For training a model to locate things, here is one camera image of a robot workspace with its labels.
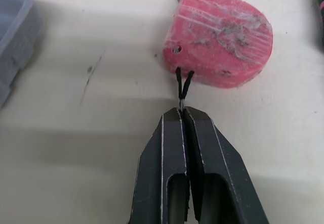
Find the gray mark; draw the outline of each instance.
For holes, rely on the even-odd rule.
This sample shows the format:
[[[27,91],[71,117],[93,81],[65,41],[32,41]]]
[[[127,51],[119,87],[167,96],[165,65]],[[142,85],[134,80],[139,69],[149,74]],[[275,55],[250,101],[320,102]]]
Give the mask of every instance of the gray mark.
[[[92,68],[93,68],[93,66],[89,66],[88,69],[87,69],[87,73],[92,72]]]
[[[82,105],[83,99],[85,98],[86,91],[87,91],[88,85],[89,85],[89,83],[90,83],[91,77],[92,77],[92,75],[95,73],[95,71],[96,71],[96,69],[97,69],[99,63],[100,63],[101,60],[102,60],[102,56],[105,54],[105,52],[106,52],[106,50],[103,51],[103,53],[102,53],[101,56],[99,57],[99,60],[97,61],[96,65],[95,65],[95,67],[94,67],[93,69],[92,69],[92,66],[90,66],[90,67],[88,68],[88,72],[89,72],[89,69],[90,69],[90,68],[91,68],[91,71],[89,72],[90,75],[89,75],[89,77],[88,77],[88,80],[87,80],[87,83],[86,83],[85,89],[83,90],[83,94],[82,94],[82,97],[81,97],[81,100],[80,100],[80,106]]]

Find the white table surface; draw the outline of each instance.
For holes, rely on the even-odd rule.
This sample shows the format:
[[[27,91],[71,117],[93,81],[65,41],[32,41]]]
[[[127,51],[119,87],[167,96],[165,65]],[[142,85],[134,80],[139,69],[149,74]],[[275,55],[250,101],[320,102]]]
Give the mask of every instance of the white table surface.
[[[240,152],[270,223],[324,223],[316,0],[244,1],[272,24],[267,66],[240,88],[193,83],[186,104]],[[177,0],[36,3],[46,33],[0,111],[0,223],[124,224],[141,151],[177,106],[175,77],[160,65]]]

